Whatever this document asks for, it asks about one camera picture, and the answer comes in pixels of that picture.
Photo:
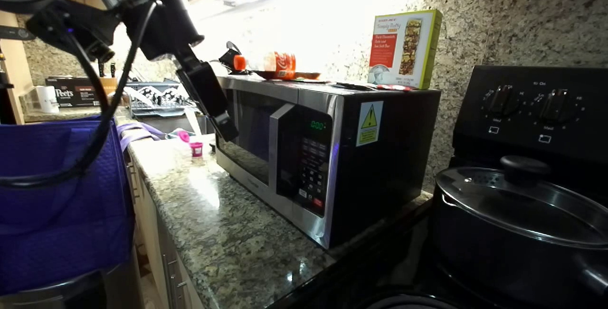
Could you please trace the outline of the white container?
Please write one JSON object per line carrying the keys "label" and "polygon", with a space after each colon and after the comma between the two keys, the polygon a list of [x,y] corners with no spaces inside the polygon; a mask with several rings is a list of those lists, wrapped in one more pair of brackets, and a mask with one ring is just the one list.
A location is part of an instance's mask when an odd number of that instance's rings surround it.
{"label": "white container", "polygon": [[59,105],[53,86],[36,86],[35,91],[38,97],[40,110],[43,113],[56,114],[59,113]]}

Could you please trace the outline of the microwave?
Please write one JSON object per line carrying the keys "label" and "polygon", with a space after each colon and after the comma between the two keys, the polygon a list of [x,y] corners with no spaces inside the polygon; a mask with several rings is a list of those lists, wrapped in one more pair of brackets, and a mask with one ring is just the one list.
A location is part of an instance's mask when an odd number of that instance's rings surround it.
{"label": "microwave", "polygon": [[312,241],[336,248],[420,195],[439,90],[265,82],[298,90],[279,134],[277,190],[291,208],[269,207]]}

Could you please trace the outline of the flat orange dish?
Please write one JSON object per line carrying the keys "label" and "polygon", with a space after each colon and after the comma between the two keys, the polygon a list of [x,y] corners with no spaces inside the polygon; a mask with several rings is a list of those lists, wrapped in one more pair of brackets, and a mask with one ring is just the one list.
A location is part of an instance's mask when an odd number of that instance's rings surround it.
{"label": "flat orange dish", "polygon": [[278,72],[273,71],[253,71],[254,74],[264,78],[266,80],[286,80],[286,81],[295,81],[295,80],[318,80],[321,76],[321,73],[294,73],[292,76],[279,76]]}

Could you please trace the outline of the black stove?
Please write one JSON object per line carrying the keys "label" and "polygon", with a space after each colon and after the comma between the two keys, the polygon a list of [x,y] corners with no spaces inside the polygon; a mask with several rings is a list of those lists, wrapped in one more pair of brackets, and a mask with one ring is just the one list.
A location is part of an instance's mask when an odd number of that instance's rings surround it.
{"label": "black stove", "polygon": [[[521,105],[508,117],[484,109],[484,95],[512,85]],[[551,125],[539,114],[550,92],[575,97],[575,118]],[[545,162],[549,183],[608,208],[608,69],[476,66],[453,132],[449,167],[501,169],[500,158]],[[542,309],[484,291],[442,259],[432,242],[428,210],[393,225],[368,246],[318,276],[290,309]]]}

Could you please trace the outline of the dish rack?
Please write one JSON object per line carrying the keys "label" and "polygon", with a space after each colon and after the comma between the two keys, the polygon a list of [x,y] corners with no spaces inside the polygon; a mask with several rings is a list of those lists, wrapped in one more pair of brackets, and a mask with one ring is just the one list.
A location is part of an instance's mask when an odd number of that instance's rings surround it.
{"label": "dish rack", "polygon": [[130,82],[124,89],[131,117],[173,117],[200,113],[180,82]]}

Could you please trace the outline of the snack bar box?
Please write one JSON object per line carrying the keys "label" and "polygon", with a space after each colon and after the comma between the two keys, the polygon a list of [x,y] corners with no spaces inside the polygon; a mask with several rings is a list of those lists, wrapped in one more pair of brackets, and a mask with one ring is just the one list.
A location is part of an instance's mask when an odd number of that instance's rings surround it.
{"label": "snack bar box", "polygon": [[376,16],[368,82],[430,88],[442,19],[437,9]]}

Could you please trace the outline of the purple fabric bag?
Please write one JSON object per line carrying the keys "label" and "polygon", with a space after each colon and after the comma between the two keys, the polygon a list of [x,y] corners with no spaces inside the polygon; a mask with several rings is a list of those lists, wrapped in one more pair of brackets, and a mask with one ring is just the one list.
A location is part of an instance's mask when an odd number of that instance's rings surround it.
{"label": "purple fabric bag", "polygon": [[[83,155],[100,117],[0,124],[0,176],[48,174]],[[0,296],[109,269],[131,257],[134,210],[116,124],[84,173],[48,187],[0,187]]]}

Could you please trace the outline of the stove knob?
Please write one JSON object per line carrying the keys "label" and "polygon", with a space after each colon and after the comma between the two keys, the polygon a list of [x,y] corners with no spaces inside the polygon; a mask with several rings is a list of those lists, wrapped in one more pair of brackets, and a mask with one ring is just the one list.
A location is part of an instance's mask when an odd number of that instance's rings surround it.
{"label": "stove knob", "polygon": [[484,96],[484,109],[495,117],[513,115],[521,105],[520,93],[512,85],[500,85]]}
{"label": "stove knob", "polygon": [[539,119],[551,125],[567,123],[575,118],[575,97],[567,89],[556,89],[547,95]]}

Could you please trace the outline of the flat black item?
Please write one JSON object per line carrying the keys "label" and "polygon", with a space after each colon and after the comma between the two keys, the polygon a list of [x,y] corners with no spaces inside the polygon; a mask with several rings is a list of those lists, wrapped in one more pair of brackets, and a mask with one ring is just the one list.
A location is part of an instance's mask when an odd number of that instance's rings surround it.
{"label": "flat black item", "polygon": [[378,89],[369,84],[360,83],[348,83],[348,82],[336,82],[331,84],[332,87],[340,88],[343,90],[355,90],[355,91],[377,91]]}

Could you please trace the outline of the orange plastic bottle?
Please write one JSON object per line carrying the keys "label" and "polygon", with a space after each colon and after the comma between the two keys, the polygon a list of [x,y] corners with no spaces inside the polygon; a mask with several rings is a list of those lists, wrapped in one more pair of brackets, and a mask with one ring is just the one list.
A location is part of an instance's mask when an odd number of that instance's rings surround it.
{"label": "orange plastic bottle", "polygon": [[295,78],[295,55],[286,52],[269,51],[261,55],[236,55],[234,69],[247,71],[265,80],[292,80]]}

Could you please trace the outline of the glass pot lid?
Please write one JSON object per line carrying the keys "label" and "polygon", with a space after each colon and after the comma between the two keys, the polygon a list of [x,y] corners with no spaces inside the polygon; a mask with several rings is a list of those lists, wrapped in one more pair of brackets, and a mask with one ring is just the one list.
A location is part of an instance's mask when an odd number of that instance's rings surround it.
{"label": "glass pot lid", "polygon": [[452,167],[435,184],[444,203],[498,228],[536,241],[580,249],[608,249],[608,208],[545,180],[540,160],[506,155],[501,169]]}

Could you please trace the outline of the black cooking pot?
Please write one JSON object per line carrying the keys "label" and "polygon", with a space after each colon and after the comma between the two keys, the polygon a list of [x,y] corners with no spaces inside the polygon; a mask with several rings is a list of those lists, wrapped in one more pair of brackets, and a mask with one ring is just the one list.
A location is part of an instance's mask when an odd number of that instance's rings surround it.
{"label": "black cooking pot", "polygon": [[431,236],[450,269],[484,291],[542,309],[608,309],[608,249],[511,233],[446,205],[439,188]]}

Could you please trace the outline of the dark coffee box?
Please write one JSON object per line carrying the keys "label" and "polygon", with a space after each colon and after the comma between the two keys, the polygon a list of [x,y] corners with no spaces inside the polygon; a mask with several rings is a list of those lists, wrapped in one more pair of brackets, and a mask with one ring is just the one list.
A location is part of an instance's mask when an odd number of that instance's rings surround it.
{"label": "dark coffee box", "polygon": [[97,91],[88,78],[48,77],[46,86],[52,86],[59,108],[100,106]]}

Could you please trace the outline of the microwave door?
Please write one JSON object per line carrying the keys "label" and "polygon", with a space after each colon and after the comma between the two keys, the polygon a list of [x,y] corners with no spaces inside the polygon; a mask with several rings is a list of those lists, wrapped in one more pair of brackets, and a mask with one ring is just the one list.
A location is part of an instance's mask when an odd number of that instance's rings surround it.
{"label": "microwave door", "polygon": [[296,104],[298,90],[281,83],[237,77],[222,77],[220,85],[228,97],[228,113],[239,136],[234,140],[217,137],[217,163],[268,206],[290,209],[289,200],[268,186],[268,131],[271,114],[285,103]]}

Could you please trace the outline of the black spray nozzle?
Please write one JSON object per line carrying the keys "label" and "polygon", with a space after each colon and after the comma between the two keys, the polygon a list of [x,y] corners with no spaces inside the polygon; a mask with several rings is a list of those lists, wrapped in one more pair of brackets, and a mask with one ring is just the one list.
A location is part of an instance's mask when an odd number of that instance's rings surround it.
{"label": "black spray nozzle", "polygon": [[241,55],[239,48],[232,41],[226,42],[226,48],[227,51],[218,59],[219,62],[229,71],[228,74],[245,75],[245,71],[236,70],[234,64],[235,56]]}

